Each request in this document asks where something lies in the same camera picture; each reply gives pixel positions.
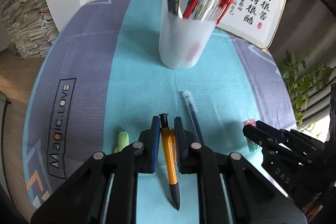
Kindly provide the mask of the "orange black pen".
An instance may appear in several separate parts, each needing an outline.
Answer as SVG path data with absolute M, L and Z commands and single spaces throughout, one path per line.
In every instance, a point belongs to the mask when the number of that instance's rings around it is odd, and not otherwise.
M 177 178 L 177 172 L 175 165 L 177 163 L 177 152 L 175 145 L 175 133 L 169 127 L 168 114 L 162 113 L 159 114 L 161 122 L 161 141 L 163 153 L 165 156 L 167 176 L 169 182 L 169 190 L 172 199 L 173 206 L 176 210 L 180 209 L 180 193 L 179 193 L 179 184 Z

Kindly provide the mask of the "green whale shaped highlighter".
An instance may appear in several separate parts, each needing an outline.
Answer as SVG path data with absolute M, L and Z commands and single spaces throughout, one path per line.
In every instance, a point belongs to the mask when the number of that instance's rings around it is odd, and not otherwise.
M 117 147 L 114 149 L 114 153 L 121 152 L 129 144 L 130 142 L 128 133 L 125 131 L 120 132 L 117 139 Z

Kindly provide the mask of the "tall stack of books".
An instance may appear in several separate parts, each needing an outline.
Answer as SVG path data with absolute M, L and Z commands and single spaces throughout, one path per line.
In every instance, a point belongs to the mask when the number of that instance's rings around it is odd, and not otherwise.
M 2 24 L 22 59 L 46 57 L 59 31 L 46 0 L 1 0 Z

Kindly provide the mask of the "red clicker pen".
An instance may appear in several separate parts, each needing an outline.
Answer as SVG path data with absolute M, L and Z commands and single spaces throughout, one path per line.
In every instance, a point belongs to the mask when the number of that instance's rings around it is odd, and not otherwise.
M 234 0 L 220 0 L 215 14 L 216 24 L 219 24 Z

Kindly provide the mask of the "green potted plant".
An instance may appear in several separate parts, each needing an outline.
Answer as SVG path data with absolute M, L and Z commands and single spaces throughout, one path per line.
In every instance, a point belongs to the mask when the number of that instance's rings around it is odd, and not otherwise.
M 286 51 L 280 73 L 289 94 L 297 129 L 319 135 L 315 128 L 329 111 L 331 86 L 335 84 L 335 61 L 308 66 L 309 56 Z

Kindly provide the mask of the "blue grey patterned tablecloth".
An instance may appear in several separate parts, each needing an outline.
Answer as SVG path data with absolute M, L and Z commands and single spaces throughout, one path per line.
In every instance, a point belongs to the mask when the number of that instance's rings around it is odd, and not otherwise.
M 131 142 L 166 113 L 193 124 L 189 91 L 205 144 L 239 152 L 256 168 L 243 123 L 295 127 L 284 81 L 266 51 L 215 30 L 190 69 L 170 69 L 159 57 L 162 0 L 100 0 L 82 6 L 62 30 L 33 86 L 23 133 L 23 170 L 40 209 L 95 152 L 112 153 L 120 132 Z

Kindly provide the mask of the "translucent white pen cup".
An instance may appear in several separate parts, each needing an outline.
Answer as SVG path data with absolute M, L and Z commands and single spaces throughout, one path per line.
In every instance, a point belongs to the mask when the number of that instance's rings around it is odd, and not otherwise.
M 170 69 L 189 69 L 198 62 L 216 24 L 179 18 L 168 12 L 167 0 L 162 2 L 159 32 L 159 57 Z

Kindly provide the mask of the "blue ink clear pen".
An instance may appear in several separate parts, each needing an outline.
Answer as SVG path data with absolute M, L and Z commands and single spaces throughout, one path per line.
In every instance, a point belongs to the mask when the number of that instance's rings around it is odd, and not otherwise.
M 196 104 L 193 98 L 192 93 L 189 90 L 185 90 L 182 92 L 183 98 L 185 100 L 185 104 L 187 107 L 187 110 L 189 112 L 193 127 L 194 127 L 194 131 L 195 131 L 195 135 L 197 138 L 197 141 L 199 143 L 204 143 L 203 140 L 203 136 L 202 136 L 202 132 L 201 132 L 201 128 L 197 119 L 197 108 L 196 108 Z

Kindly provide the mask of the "clear slim pen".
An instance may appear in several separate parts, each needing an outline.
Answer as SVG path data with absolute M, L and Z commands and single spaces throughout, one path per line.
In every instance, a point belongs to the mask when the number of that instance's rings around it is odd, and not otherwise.
M 203 15 L 201 16 L 201 21 L 204 21 L 209 14 L 209 12 L 213 9 L 213 6 L 215 4 L 216 0 L 208 0 L 205 9 L 203 11 Z

